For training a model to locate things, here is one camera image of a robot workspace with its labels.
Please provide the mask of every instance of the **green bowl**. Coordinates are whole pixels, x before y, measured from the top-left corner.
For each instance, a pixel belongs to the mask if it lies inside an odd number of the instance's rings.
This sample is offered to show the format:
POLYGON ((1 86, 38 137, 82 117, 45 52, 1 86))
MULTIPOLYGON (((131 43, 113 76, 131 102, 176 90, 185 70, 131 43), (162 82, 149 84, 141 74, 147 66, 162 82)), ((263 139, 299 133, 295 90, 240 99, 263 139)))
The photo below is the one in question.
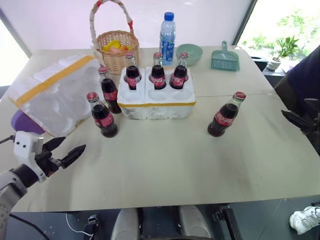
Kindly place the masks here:
POLYGON ((181 53, 188 53, 188 66, 196 64, 202 57, 204 51, 201 47, 194 44, 182 44, 175 51, 176 58, 179 59, 181 53))

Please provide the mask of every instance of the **water bottle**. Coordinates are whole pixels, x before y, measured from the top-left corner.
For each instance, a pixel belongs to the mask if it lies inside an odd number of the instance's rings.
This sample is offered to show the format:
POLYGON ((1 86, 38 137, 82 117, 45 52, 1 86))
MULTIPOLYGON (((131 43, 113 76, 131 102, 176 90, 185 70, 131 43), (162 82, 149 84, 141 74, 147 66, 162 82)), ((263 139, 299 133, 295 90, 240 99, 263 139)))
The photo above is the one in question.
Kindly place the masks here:
POLYGON ((160 52, 162 53, 163 65, 171 65, 174 59, 176 24, 174 13, 166 12, 160 31, 160 52))

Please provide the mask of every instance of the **cola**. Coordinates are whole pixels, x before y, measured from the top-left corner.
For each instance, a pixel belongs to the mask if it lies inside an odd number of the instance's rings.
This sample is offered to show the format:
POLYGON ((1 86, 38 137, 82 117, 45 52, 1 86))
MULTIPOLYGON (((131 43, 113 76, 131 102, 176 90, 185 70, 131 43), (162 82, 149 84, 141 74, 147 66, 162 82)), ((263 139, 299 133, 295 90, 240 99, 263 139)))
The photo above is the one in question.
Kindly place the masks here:
POLYGON ((101 134, 107 138, 113 138, 118 133, 118 127, 109 109, 99 100, 96 92, 86 95, 91 106, 91 114, 95 124, 100 128, 101 134))
POLYGON ((102 66, 99 68, 98 72, 100 74, 103 96, 106 103, 108 104, 110 112, 112 112, 113 114, 121 113, 121 109, 117 102, 118 90, 116 84, 109 75, 109 71, 104 66, 102 66))
POLYGON ((141 74, 135 61, 134 54, 127 52, 125 55, 125 77, 124 80, 128 83, 130 90, 137 89, 137 83, 141 80, 141 74))
POLYGON ((208 125, 207 131, 213 137, 220 137, 232 125, 239 112, 241 103, 246 99, 243 92, 237 91, 232 99, 223 105, 214 115, 213 121, 208 125))
POLYGON ((149 80, 153 83, 155 90, 161 90, 166 87, 166 76, 162 65, 162 53, 153 54, 153 67, 149 80))
POLYGON ((173 89, 182 89, 184 87, 184 83, 188 80, 187 60, 188 53, 180 53, 178 65, 171 75, 169 83, 173 89))

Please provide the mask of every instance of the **white sneaker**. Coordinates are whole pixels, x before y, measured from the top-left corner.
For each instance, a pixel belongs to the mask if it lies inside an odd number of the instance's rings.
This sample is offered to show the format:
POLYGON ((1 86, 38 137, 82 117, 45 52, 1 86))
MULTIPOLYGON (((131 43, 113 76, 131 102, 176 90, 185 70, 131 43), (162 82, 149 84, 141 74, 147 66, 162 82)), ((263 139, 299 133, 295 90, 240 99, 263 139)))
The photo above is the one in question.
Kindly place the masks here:
POLYGON ((298 235, 320 225, 320 207, 308 206, 303 211, 295 211, 289 219, 290 226, 298 235))

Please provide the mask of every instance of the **person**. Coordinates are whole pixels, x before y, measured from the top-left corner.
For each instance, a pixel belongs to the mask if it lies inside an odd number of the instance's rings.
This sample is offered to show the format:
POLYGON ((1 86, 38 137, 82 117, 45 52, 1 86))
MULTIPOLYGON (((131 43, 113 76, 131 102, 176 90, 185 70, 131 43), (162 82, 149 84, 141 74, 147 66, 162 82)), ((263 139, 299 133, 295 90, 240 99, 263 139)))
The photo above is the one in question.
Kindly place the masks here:
MULTIPOLYGON (((307 121, 318 117, 320 110, 311 108, 305 99, 320 100, 320 45, 291 69, 274 89, 289 110, 307 121)), ((306 136, 320 154, 319 129, 306 136)), ((320 225, 320 207, 308 206, 303 211, 295 211, 289 224, 298 235, 320 225)))

